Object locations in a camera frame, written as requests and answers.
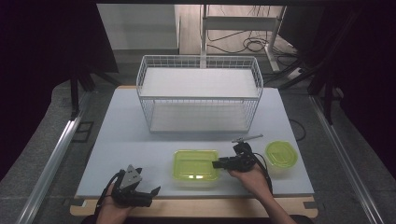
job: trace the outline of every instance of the white tabletop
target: white tabletop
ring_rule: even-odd
[[[300,150],[276,89],[263,89],[250,131],[243,136],[260,133],[264,135],[263,138],[248,141],[254,152],[263,154],[267,144],[282,140],[289,141],[298,154],[297,163],[287,171],[279,172],[269,167],[275,196],[313,194]],[[172,177],[176,151],[215,149],[220,157],[234,156],[235,144],[231,140],[240,136],[238,133],[150,133],[136,89],[117,89],[78,186],[77,196],[100,196],[110,178],[120,169],[126,170],[129,164],[143,168],[143,181],[137,190],[150,192],[161,186],[161,197],[221,198],[249,195],[235,178],[223,170],[218,180],[194,186],[186,186]]]

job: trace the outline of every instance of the lime green bowl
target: lime green bowl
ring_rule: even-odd
[[[287,169],[297,162],[297,152],[293,146],[286,141],[275,141],[267,145],[265,155],[272,165]]]

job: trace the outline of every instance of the table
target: table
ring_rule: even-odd
[[[263,133],[264,137],[249,141],[255,152],[263,154],[266,144],[275,140],[289,141],[296,149],[299,159],[293,168],[279,172],[269,167],[274,194],[291,214],[314,217],[318,210],[315,207],[304,207],[305,203],[314,202],[314,191],[277,89],[263,89],[261,102],[247,135],[257,133]],[[216,149],[220,157],[233,156],[234,144],[231,140],[239,136],[240,133],[150,133],[136,90],[120,87],[114,92],[76,196],[84,199],[98,198],[111,176],[132,164],[143,168],[143,181],[138,190],[150,191],[162,186],[152,204],[152,212],[139,212],[139,216],[265,216],[262,206],[251,199],[238,181],[225,171],[222,171],[213,186],[202,188],[186,188],[172,178],[173,154],[178,149]],[[235,203],[246,203],[246,209],[241,213],[225,209]],[[92,212],[94,205],[95,200],[86,201],[83,207],[73,206],[71,212],[87,215]],[[191,206],[199,207],[202,212],[191,214],[186,212],[189,209],[185,209],[180,214],[178,211]]]

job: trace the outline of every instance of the wooden board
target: wooden board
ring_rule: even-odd
[[[310,197],[276,198],[289,215],[316,217],[318,209]],[[97,200],[85,200],[82,206],[70,206],[73,216],[94,213]],[[137,207],[132,217],[268,217],[256,199],[155,199],[150,208]]]

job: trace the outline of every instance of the transparent container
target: transparent container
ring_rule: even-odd
[[[212,161],[219,155],[216,150],[179,150],[175,153],[173,178],[182,181],[213,181],[219,178],[219,170]]]
[[[286,141],[275,141],[265,148],[265,156],[276,169],[289,169],[297,162],[298,155],[293,146]]]

